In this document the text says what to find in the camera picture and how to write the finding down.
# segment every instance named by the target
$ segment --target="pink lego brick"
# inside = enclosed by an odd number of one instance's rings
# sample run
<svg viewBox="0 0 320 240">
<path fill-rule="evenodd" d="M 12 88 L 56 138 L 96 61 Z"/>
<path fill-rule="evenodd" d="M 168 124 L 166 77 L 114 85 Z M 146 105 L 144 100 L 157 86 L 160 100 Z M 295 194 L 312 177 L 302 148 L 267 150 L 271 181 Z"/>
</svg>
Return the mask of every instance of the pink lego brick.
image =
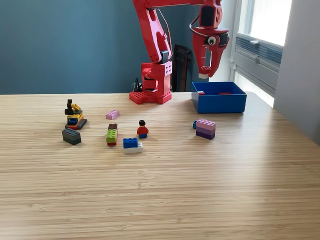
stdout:
<svg viewBox="0 0 320 240">
<path fill-rule="evenodd" d="M 216 123 L 213 121 L 208 121 L 206 119 L 201 118 L 198 121 L 196 121 L 196 127 L 212 131 L 216 129 Z"/>
<path fill-rule="evenodd" d="M 112 110 L 105 115 L 105 119 L 113 120 L 120 115 L 118 110 Z"/>
</svg>

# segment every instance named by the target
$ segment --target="robotic arm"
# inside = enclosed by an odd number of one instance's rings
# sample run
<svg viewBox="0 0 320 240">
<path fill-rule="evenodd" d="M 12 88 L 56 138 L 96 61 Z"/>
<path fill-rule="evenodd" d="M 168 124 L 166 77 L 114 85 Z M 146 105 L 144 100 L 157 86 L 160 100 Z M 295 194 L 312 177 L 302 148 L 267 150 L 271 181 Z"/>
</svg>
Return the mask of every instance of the robotic arm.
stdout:
<svg viewBox="0 0 320 240">
<path fill-rule="evenodd" d="M 168 24 L 159 7 L 177 5 L 201 5 L 199 15 L 189 25 L 193 33 L 192 45 L 199 77 L 212 77 L 219 67 L 221 56 L 229 42 L 228 29 L 218 28 L 223 12 L 222 0 L 133 0 L 142 36 L 152 63 L 143 63 L 142 93 L 130 93 L 130 99 L 137 104 L 157 102 L 163 104 L 171 99 L 170 74 L 172 73 L 173 50 Z M 168 35 L 164 32 L 157 15 L 163 17 Z M 199 27 L 193 24 L 199 19 Z M 206 51 L 211 52 L 211 64 L 206 66 Z"/>
<path fill-rule="evenodd" d="M 222 53 L 229 41 L 229 30 L 218 28 L 223 17 L 221 0 L 133 0 L 133 4 L 140 21 L 143 39 L 150 60 L 153 63 L 165 63 L 173 54 L 167 22 L 165 24 L 168 36 L 159 22 L 156 13 L 157 8 L 187 4 L 202 5 L 199 15 L 189 25 L 193 32 L 193 50 L 199 68 L 199 77 L 205 79 L 215 74 L 219 67 Z M 199 27 L 192 28 L 192 25 L 198 19 Z M 205 65 L 207 48 L 209 48 L 212 55 L 211 66 Z"/>
</svg>

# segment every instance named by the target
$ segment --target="lilac lego brick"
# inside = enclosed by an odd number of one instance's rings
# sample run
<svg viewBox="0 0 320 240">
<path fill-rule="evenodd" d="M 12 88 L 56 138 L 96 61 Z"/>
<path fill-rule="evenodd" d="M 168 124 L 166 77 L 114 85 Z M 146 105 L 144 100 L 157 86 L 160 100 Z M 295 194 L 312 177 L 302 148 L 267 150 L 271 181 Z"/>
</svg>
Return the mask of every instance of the lilac lego brick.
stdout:
<svg viewBox="0 0 320 240">
<path fill-rule="evenodd" d="M 206 119 L 199 119 L 198 121 L 196 121 L 196 126 L 203 128 L 203 129 L 207 129 L 207 130 L 214 130 L 216 129 L 216 123 L 213 121 L 208 121 Z"/>
<path fill-rule="evenodd" d="M 120 115 L 118 110 L 112 110 L 105 115 L 105 119 L 113 120 Z"/>
<path fill-rule="evenodd" d="M 197 126 L 195 130 L 197 132 L 200 132 L 200 133 L 203 133 L 203 134 L 207 134 L 207 135 L 213 135 L 213 134 L 216 133 L 216 129 L 208 130 L 208 129 L 205 129 L 205 128 L 199 127 L 199 126 Z"/>
<path fill-rule="evenodd" d="M 212 140 L 215 138 L 216 134 L 214 133 L 213 135 L 208 135 L 208 134 L 205 134 L 203 132 L 199 132 L 199 131 L 196 131 L 195 132 L 195 135 L 199 136 L 199 137 L 202 137 L 202 138 L 205 138 L 205 139 L 209 139 L 209 140 Z"/>
</svg>

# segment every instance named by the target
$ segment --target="minifigure hair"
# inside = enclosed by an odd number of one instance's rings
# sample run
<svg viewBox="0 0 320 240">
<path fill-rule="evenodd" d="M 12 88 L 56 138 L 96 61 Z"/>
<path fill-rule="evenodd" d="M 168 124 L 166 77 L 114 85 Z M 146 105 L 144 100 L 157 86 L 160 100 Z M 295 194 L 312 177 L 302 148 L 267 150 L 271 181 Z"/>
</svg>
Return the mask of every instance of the minifigure hair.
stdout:
<svg viewBox="0 0 320 240">
<path fill-rule="evenodd" d="M 140 121 L 139 121 L 139 125 L 140 125 L 140 126 L 145 126 L 145 125 L 146 125 L 145 120 L 140 120 Z"/>
</svg>

